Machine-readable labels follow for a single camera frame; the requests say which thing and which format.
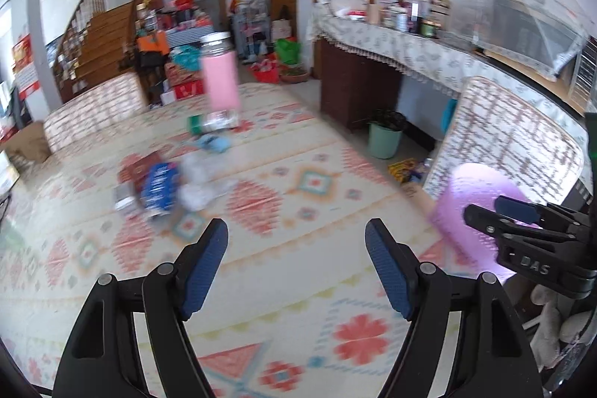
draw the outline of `blue package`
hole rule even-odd
[[[176,164],[163,162],[149,170],[141,199],[150,216],[167,214],[174,205],[178,189],[178,169]]]

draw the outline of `mesh food tent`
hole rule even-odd
[[[588,23],[575,0],[454,0],[448,31],[556,81],[586,43]]]

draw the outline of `floral tablecloth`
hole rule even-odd
[[[126,220],[113,199],[129,162],[197,150],[187,145],[186,119],[207,109],[202,96],[88,136],[17,183],[0,230],[0,336],[33,383],[52,387],[99,275],[146,275],[196,242],[212,217],[227,222],[230,242],[186,329],[218,397],[377,395],[408,323],[390,308],[366,252],[372,217],[422,260],[469,273],[405,194],[284,89],[246,84],[241,97],[241,126],[217,160],[219,178],[238,183],[204,211],[178,208],[147,223]],[[136,317],[141,361],[161,397],[143,321]],[[455,316],[433,396],[445,389],[457,329]]]
[[[472,76],[489,78],[509,89],[556,122],[583,148],[584,167],[579,179],[584,188],[579,189],[592,193],[592,172],[587,152],[588,134],[585,128],[542,93],[506,72],[470,53],[428,38],[337,18],[330,14],[327,6],[315,3],[307,38],[313,40],[320,36],[345,51],[395,66],[423,83],[431,81],[436,89],[455,98],[461,92],[465,80]]]

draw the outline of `chair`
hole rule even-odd
[[[530,201],[561,204],[583,169],[584,155],[548,116],[497,83],[472,77],[423,189],[437,199],[452,171],[468,162],[500,171]]]
[[[139,78],[129,72],[105,81],[52,112],[44,121],[44,131],[54,153],[146,110]]]

